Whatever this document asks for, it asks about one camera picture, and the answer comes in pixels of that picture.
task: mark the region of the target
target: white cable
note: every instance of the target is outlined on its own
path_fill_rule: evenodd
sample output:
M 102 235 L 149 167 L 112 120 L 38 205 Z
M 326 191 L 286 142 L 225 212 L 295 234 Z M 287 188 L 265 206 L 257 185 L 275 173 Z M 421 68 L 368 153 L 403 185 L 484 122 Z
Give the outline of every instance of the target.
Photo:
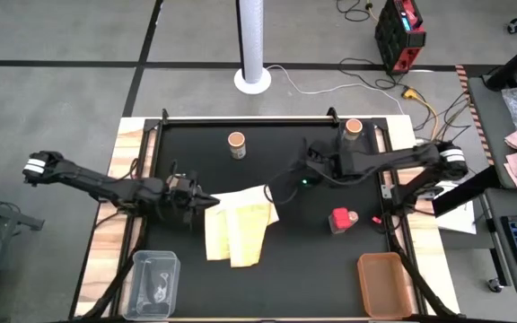
M 309 95 L 322 94 L 322 93 L 333 92 L 335 90 L 343 89 L 343 88 L 347 88 L 347 87 L 362 86 L 362 87 L 364 87 L 364 88 L 366 88 L 368 90 L 382 92 L 382 94 L 386 95 L 391 100 L 394 100 L 396 102 L 396 104 L 399 106 L 400 113 L 402 113 L 403 115 L 406 115 L 406 113 L 404 113 L 404 111 L 402 110 L 402 107 L 400 106 L 400 102 L 398 100 L 394 99 L 393 97 L 391 97 L 388 93 L 386 93 L 383 90 L 373 89 L 372 87 L 364 85 L 362 83 L 351 83 L 351 84 L 342 84 L 342 85 L 339 85 L 339 86 L 335 86 L 332 89 L 328 89 L 328 90 L 322 90 L 322 91 L 316 91 L 316 92 L 305 92 L 305 91 L 301 91 L 301 89 L 299 89 L 298 86 L 296 86 L 296 84 L 293 82 L 293 80 L 291 80 L 291 75 L 289 75 L 288 72 L 286 72 L 284 67 L 282 67 L 280 65 L 271 65 L 271 66 L 267 67 L 267 69 L 270 69 L 270 68 L 273 68 L 273 67 L 277 67 L 277 68 L 282 69 L 283 72 L 285 72 L 285 74 L 286 74 L 286 78 L 288 79 L 288 82 L 290 82 L 293 85 L 293 87 L 295 88 L 295 90 L 297 90 L 301 94 L 309 94 Z

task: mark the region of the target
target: wooden board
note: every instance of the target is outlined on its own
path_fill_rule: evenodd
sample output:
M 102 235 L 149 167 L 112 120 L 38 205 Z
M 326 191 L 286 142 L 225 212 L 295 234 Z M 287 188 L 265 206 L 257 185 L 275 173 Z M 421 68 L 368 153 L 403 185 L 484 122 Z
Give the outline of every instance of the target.
M 371 117 L 387 119 L 390 142 L 393 149 L 408 148 L 416 143 L 409 116 L 360 116 L 359 118 Z M 138 156 L 144 122 L 145 118 L 121 119 L 109 168 L 109 175 L 111 177 L 119 178 L 124 176 L 128 172 L 131 162 Z M 145 176 L 151 167 L 150 162 L 153 153 L 153 143 L 154 138 L 152 137 L 149 139 L 149 149 L 147 150 L 147 162 L 145 163 L 144 170 Z M 420 169 L 399 171 L 400 183 L 405 184 L 409 182 L 420 171 Z M 420 201 L 416 205 L 416 209 L 426 212 L 433 211 L 432 204 L 426 201 Z M 102 205 L 97 221 L 115 213 L 115 211 L 112 205 Z M 87 258 L 83 282 L 75 308 L 74 314 L 76 316 L 83 315 L 93 306 L 115 276 L 125 222 L 126 216 L 118 215 L 95 230 L 92 236 L 91 249 L 89 251 L 89 257 Z M 424 214 L 410 214 L 408 216 L 408 223 L 420 273 L 444 304 L 449 309 L 459 312 L 450 270 L 444 254 L 442 239 L 440 238 L 440 232 L 438 231 L 434 217 Z M 136 224 L 134 232 L 135 238 L 137 229 L 138 225 Z M 397 231 L 397 235 L 402 243 L 401 230 Z M 125 291 L 129 284 L 128 278 L 124 287 L 123 297 L 121 298 L 121 309 L 124 308 L 125 305 Z M 413 301 L 413 311 L 416 312 L 414 290 L 408 275 L 407 289 Z M 428 307 L 428 309 L 429 313 L 434 314 L 430 307 Z

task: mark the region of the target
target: chair wheel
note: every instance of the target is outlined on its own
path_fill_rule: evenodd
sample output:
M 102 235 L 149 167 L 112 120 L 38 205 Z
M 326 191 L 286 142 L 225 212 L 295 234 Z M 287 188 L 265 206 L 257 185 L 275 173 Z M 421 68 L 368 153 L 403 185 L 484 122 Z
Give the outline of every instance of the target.
M 487 281 L 488 289 L 492 292 L 501 292 L 503 290 L 503 286 L 500 285 L 500 281 L 498 278 L 490 279 Z
M 506 30 L 509 34 L 517 33 L 517 18 L 510 20 L 510 23 L 506 26 Z

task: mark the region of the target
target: paper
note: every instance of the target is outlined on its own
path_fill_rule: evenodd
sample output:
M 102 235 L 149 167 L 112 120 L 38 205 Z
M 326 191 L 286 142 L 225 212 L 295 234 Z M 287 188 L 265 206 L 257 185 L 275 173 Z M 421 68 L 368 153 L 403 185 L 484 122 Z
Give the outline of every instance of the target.
M 278 221 L 263 186 L 213 196 L 221 203 L 205 211 L 206 259 L 229 258 L 232 267 L 257 264 L 267 226 Z
M 457 187 L 456 184 L 450 181 L 441 181 L 437 186 L 444 189 L 444 191 L 438 196 L 441 196 L 446 192 L 450 192 Z M 476 234 L 474 205 L 471 201 L 456 207 L 447 214 L 437 217 L 436 222 L 438 223 L 438 227 L 442 229 Z

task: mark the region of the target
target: pole base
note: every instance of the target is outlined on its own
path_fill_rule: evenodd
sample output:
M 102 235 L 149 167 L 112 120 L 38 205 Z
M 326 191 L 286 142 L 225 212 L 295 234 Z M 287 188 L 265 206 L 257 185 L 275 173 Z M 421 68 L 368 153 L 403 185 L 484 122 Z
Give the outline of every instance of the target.
M 234 86 L 239 89 L 239 91 L 246 93 L 246 94 L 259 94 L 268 89 L 270 86 L 270 73 L 266 68 L 263 67 L 262 69 L 262 75 L 260 76 L 260 80 L 254 84 L 247 83 L 242 78 L 242 70 L 238 70 L 237 73 L 234 75 Z

